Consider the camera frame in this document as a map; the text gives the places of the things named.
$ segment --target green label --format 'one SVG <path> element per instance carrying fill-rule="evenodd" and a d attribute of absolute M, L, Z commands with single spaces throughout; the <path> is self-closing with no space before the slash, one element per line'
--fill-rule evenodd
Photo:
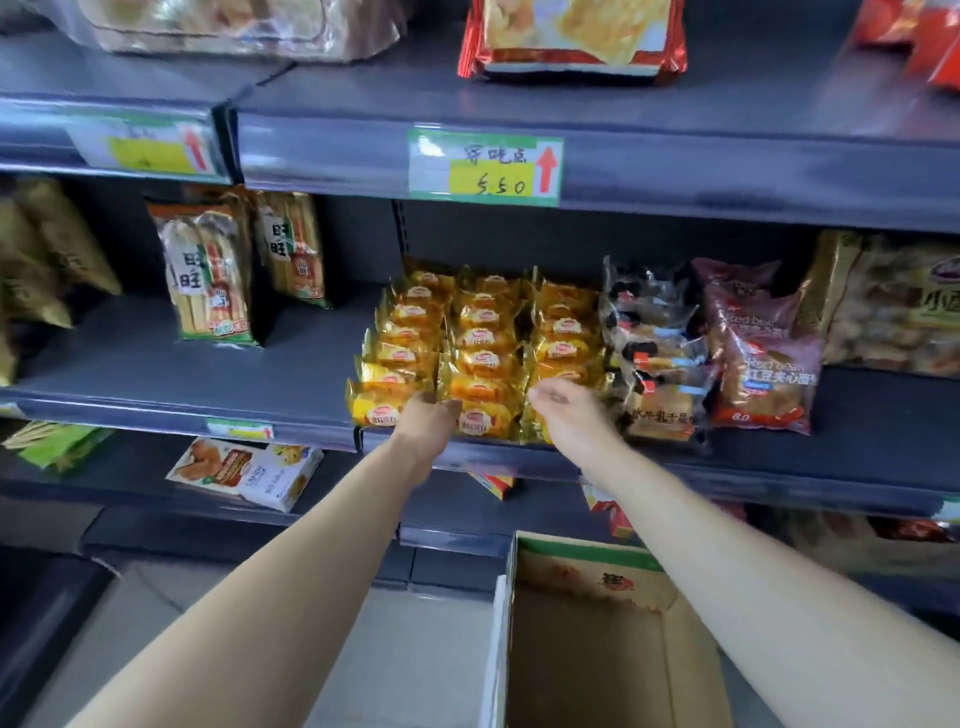
<path fill-rule="evenodd" d="M 564 141 L 549 136 L 413 129 L 410 197 L 487 205 L 556 207 Z"/>

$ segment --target hand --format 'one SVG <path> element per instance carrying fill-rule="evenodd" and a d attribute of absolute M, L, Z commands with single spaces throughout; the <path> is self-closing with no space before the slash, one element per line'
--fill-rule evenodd
<path fill-rule="evenodd" d="M 396 422 L 390 442 L 405 455 L 412 455 L 417 482 L 430 475 L 433 461 L 446 448 L 464 404 L 459 400 L 437 403 L 433 393 L 420 392 L 411 397 Z"/>
<path fill-rule="evenodd" d="M 589 389 L 555 377 L 539 382 L 529 396 L 553 444 L 580 470 L 594 471 L 595 463 L 627 447 Z"/>

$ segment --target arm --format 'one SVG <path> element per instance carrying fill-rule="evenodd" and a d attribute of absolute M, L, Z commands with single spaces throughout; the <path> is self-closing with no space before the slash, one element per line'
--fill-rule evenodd
<path fill-rule="evenodd" d="M 530 399 L 784 725 L 956 722 L 960 644 L 690 491 L 627 447 L 586 389 L 551 379 Z"/>
<path fill-rule="evenodd" d="M 300 728 L 459 407 L 410 400 L 386 445 L 170 625 L 70 728 Z"/>

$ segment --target white label sticker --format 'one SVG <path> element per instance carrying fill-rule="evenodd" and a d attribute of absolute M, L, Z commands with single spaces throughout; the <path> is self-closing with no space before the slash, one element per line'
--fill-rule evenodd
<path fill-rule="evenodd" d="M 284 262 L 290 260 L 289 226 L 282 217 L 276 217 L 269 208 L 260 210 L 260 224 L 263 226 L 263 238 L 267 243 L 270 256 Z"/>
<path fill-rule="evenodd" d="M 196 245 L 180 243 L 170 247 L 170 267 L 174 284 L 184 296 L 202 296 L 206 292 L 204 256 Z"/>

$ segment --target open cardboard box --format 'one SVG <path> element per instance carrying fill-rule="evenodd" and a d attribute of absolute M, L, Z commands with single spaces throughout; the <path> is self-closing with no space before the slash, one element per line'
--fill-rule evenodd
<path fill-rule="evenodd" d="M 732 726 L 716 643 L 649 551 L 519 532 L 504 587 L 483 728 Z"/>

